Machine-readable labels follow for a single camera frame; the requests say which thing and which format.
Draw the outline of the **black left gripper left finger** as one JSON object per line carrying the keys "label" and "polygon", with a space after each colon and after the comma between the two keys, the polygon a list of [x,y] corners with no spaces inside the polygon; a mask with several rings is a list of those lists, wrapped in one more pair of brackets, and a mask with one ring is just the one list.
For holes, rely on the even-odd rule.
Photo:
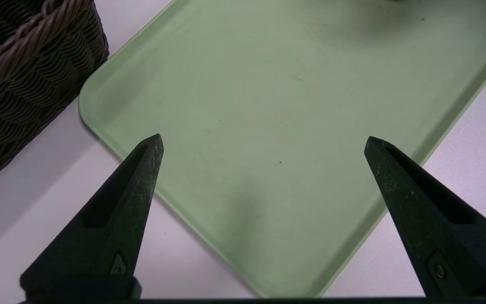
{"label": "black left gripper left finger", "polygon": [[20,277],[27,293],[64,282],[133,277],[164,153],[142,140]]}

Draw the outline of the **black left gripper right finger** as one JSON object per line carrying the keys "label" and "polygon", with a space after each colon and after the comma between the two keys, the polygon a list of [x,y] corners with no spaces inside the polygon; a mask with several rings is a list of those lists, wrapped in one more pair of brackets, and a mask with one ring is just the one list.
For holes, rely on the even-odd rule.
{"label": "black left gripper right finger", "polygon": [[364,155],[428,298],[486,298],[486,218],[393,144]]}

